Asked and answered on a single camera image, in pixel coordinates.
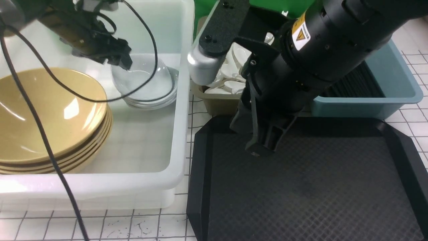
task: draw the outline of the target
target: tile floor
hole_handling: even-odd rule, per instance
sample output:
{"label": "tile floor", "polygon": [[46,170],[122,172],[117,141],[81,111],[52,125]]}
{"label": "tile floor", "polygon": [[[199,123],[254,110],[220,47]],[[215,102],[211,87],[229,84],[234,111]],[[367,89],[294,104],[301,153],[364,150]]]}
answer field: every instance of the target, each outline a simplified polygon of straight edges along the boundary
{"label": "tile floor", "polygon": [[[428,168],[428,24],[407,23],[393,35],[413,75],[424,92],[419,104],[407,105],[386,121],[411,136]],[[185,177],[176,190],[176,200],[162,210],[82,211],[88,235],[94,240],[196,241],[186,219],[185,205],[192,162],[194,134],[211,118],[201,100],[191,96]],[[0,212],[0,240],[82,240],[73,212]]]}

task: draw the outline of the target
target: light blue tray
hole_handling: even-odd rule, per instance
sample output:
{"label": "light blue tray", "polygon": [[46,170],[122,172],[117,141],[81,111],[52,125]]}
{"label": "light blue tray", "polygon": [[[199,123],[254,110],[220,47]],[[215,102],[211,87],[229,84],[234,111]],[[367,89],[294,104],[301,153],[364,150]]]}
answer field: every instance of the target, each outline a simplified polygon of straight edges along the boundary
{"label": "light blue tray", "polygon": [[326,98],[311,103],[313,116],[386,119],[405,104],[422,100],[423,93],[392,40],[366,59],[386,98]]}

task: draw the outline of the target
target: yellow plate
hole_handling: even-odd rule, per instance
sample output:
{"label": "yellow plate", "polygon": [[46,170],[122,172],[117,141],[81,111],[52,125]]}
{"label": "yellow plate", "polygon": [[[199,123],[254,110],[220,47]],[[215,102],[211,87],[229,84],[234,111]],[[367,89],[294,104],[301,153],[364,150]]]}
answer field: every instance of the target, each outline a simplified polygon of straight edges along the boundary
{"label": "yellow plate", "polygon": [[[112,121],[112,113],[108,108],[107,114],[99,126],[99,128],[95,131],[95,133],[87,139],[82,145],[77,147],[76,149],[71,150],[69,153],[66,153],[60,157],[57,157],[56,161],[58,165],[62,168],[66,166],[68,163],[76,161],[83,156],[85,156],[88,150],[91,150],[97,143],[99,143],[103,138],[105,133],[108,131],[108,128],[111,125]],[[29,163],[29,164],[3,164],[0,163],[0,174],[9,174],[9,172],[34,172],[40,169],[53,168],[50,160],[46,160],[39,163]]]}
{"label": "yellow plate", "polygon": [[112,128],[113,128],[113,126],[111,125],[110,129],[107,132],[107,135],[104,138],[104,140],[99,144],[98,148],[91,154],[91,156],[89,156],[87,159],[80,162],[80,164],[76,167],[70,166],[70,167],[64,168],[64,173],[79,173],[83,169],[85,169],[85,167],[87,167],[89,164],[91,164],[92,161],[94,161],[94,159],[97,157],[98,152],[103,147],[103,145],[106,142],[106,140],[108,139],[108,137],[110,136]]}
{"label": "yellow plate", "polygon": [[[96,157],[97,152],[100,150],[101,146],[104,145],[112,129],[113,116],[110,111],[107,111],[106,118],[108,118],[108,121],[105,122],[105,125],[104,125],[105,129],[103,130],[100,138],[97,141],[95,141],[94,146],[90,148],[86,148],[85,151],[78,157],[68,159],[67,161],[59,164],[59,167],[64,173],[70,171],[71,169],[77,168],[82,163],[90,162]],[[34,169],[29,171],[17,171],[17,170],[9,171],[9,170],[0,169],[0,173],[15,174],[15,175],[16,174],[44,174],[44,173],[55,173],[55,171],[52,164],[50,164],[47,168]]]}
{"label": "yellow plate", "polygon": [[[94,78],[71,69],[51,70],[80,95],[97,100],[107,98]],[[106,103],[77,98],[55,83],[45,69],[19,72],[18,76],[42,121],[55,156],[79,146],[101,124]],[[0,79],[0,116],[0,163],[48,160],[39,130],[12,76]]]}

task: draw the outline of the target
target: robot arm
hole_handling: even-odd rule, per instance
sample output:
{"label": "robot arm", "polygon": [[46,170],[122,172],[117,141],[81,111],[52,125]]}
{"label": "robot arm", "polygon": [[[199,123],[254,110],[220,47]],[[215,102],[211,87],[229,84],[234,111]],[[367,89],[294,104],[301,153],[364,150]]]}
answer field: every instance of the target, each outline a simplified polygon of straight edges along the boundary
{"label": "robot arm", "polygon": [[101,14],[101,9],[116,10],[118,0],[2,0],[0,17],[18,30],[39,20],[73,47],[73,54],[93,61],[130,69],[132,65],[128,42],[113,37],[98,17],[113,29],[114,23]]}
{"label": "robot arm", "polygon": [[[425,15],[426,0],[315,0],[297,20],[247,0],[220,0],[188,54],[190,75],[210,84],[233,42],[253,53],[241,70],[247,83],[231,129],[253,133],[247,150],[266,155],[304,106]],[[264,43],[268,32],[272,45]]]}

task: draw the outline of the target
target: warning label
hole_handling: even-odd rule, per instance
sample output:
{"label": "warning label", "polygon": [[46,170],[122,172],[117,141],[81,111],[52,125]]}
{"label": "warning label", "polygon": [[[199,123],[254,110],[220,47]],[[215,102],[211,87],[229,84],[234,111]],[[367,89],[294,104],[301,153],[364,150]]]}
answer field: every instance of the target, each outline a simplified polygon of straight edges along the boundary
{"label": "warning label", "polygon": [[303,34],[303,30],[300,30],[299,35],[297,36],[297,40],[304,40],[305,35]]}
{"label": "warning label", "polygon": [[305,14],[296,20],[293,25],[293,43],[295,48],[299,51],[301,50],[309,41],[311,40],[311,35],[309,34],[308,28],[306,27]]}

